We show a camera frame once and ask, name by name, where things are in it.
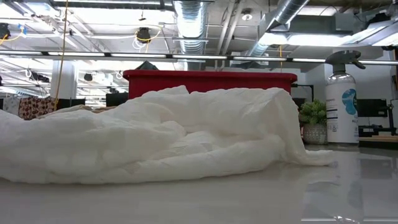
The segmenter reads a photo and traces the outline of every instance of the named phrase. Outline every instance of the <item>white pillar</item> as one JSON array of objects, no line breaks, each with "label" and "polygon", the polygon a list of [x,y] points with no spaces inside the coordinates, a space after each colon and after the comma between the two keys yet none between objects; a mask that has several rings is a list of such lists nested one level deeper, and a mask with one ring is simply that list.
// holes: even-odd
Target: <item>white pillar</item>
[{"label": "white pillar", "polygon": [[[60,75],[61,61],[53,61],[50,96],[57,94],[58,78]],[[58,93],[60,99],[76,99],[79,69],[75,62],[64,61],[62,68],[61,84]]]}]

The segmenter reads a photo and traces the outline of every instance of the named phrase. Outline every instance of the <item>green plant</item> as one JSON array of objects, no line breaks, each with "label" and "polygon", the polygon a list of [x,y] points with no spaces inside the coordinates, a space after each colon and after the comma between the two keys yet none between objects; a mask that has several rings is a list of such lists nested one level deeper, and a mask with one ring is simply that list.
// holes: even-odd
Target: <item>green plant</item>
[{"label": "green plant", "polygon": [[319,100],[304,103],[298,118],[304,124],[326,124],[326,103]]}]

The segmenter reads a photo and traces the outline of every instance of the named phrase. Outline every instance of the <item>blue label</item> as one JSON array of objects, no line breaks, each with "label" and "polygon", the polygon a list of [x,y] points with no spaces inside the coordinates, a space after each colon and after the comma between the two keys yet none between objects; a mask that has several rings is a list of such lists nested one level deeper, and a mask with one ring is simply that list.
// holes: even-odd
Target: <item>blue label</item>
[{"label": "blue label", "polygon": [[341,96],[343,104],[346,106],[346,111],[350,115],[356,113],[356,91],[354,89],[346,90]]}]

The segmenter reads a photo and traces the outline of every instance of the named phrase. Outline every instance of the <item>glossy table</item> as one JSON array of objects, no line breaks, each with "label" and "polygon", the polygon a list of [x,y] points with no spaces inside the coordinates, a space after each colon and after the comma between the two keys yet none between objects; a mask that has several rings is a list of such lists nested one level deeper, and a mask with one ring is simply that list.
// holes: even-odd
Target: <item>glossy table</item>
[{"label": "glossy table", "polygon": [[336,151],[329,167],[135,185],[0,180],[0,223],[394,223],[398,151]]}]

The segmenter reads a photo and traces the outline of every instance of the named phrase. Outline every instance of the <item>potted plant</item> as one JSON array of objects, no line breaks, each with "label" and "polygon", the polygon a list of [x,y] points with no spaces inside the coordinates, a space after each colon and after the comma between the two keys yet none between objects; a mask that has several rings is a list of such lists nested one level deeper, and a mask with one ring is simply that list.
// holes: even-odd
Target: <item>potted plant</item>
[{"label": "potted plant", "polygon": [[308,144],[327,144],[326,103],[314,100],[304,103],[299,114],[300,122],[304,124],[303,139]]}]

